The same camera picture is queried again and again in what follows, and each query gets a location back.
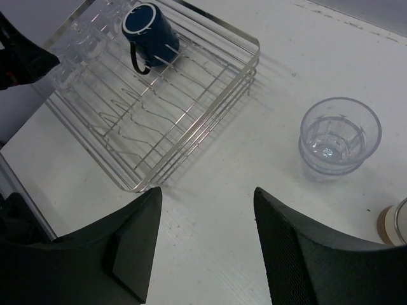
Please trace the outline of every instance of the dish drying rack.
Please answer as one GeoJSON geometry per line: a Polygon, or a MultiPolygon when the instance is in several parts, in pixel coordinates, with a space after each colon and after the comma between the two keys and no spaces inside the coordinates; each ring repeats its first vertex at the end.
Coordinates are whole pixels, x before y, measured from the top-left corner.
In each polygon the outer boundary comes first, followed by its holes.
{"type": "MultiPolygon", "coordinates": [[[[45,46],[93,2],[85,1],[45,46]]],[[[137,74],[123,36],[113,42],[119,52],[108,48],[86,65],[74,90],[57,90],[46,101],[114,183],[136,193],[169,179],[249,93],[260,55],[256,38],[185,1],[149,2],[179,37],[171,63],[137,74]]]]}

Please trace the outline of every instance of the white tabletop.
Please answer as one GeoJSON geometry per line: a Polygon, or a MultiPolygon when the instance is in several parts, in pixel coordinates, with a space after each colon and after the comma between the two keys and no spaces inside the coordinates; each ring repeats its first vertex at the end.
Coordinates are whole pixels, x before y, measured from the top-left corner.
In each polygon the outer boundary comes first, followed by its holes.
{"type": "MultiPolygon", "coordinates": [[[[304,0],[192,2],[257,37],[262,56],[244,107],[164,189],[148,304],[270,304],[256,186],[372,241],[380,241],[380,211],[407,196],[407,39],[304,0]],[[368,104],[383,139],[356,172],[321,185],[302,175],[299,127],[311,105],[335,96],[368,104]]],[[[109,180],[45,105],[1,152],[58,235],[136,197],[109,180]]]]}

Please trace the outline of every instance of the mug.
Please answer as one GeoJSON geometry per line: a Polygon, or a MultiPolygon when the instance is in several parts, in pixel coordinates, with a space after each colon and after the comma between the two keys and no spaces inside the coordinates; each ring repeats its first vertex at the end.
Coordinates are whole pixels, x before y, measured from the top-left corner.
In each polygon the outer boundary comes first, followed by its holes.
{"type": "Polygon", "coordinates": [[[146,75],[151,67],[171,62],[177,55],[179,39],[167,19],[152,3],[142,3],[132,8],[123,19],[122,32],[130,42],[130,54],[134,69],[146,75]],[[136,52],[144,59],[146,68],[141,71],[137,65],[136,52]]]}

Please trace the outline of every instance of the metal wire rack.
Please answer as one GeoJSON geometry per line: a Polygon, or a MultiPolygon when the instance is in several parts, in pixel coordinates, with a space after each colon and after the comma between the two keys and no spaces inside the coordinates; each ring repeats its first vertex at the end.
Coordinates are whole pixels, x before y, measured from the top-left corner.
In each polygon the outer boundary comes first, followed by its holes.
{"type": "Polygon", "coordinates": [[[81,65],[80,81],[46,102],[117,186],[131,192],[163,184],[180,167],[249,92],[259,61],[256,38],[182,0],[152,2],[179,36],[172,62],[141,76],[119,38],[98,61],[81,65]]]}

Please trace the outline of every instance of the upside-down glass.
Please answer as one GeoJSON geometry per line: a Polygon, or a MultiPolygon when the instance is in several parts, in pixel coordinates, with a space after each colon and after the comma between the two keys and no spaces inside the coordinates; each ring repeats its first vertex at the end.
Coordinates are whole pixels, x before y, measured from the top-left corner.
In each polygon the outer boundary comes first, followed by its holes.
{"type": "Polygon", "coordinates": [[[334,97],[312,106],[301,122],[299,149],[310,172],[337,177],[359,168],[377,149],[382,126],[363,103],[334,97]]]}

